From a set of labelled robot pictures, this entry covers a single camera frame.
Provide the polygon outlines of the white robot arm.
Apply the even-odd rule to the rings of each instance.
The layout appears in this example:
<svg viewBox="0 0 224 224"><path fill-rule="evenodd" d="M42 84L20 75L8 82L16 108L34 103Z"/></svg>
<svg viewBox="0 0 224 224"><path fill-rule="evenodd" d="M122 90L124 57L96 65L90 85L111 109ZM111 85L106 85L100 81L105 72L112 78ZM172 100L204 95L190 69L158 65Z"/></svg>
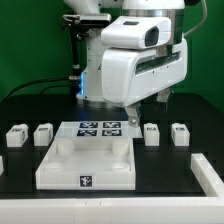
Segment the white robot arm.
<svg viewBox="0 0 224 224"><path fill-rule="evenodd" d="M140 123L141 100L182 81L187 73L185 0L64 0L63 19L86 40L87 66L77 98L123 107Z"/></svg>

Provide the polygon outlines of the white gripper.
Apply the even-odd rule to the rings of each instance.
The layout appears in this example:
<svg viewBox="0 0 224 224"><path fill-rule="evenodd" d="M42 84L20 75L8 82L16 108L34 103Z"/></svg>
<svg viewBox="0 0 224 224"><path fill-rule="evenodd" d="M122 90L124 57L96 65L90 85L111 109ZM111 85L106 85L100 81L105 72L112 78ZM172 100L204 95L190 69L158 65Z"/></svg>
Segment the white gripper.
<svg viewBox="0 0 224 224"><path fill-rule="evenodd" d="M102 96L109 103L126 107L129 125L138 127L140 112L134 103L160 91L157 106L160 111L166 111L171 90L165 88L184 80L186 73L185 39L172 46L169 56L162 57L158 56L156 48L144 51L107 49L101 68Z"/></svg>

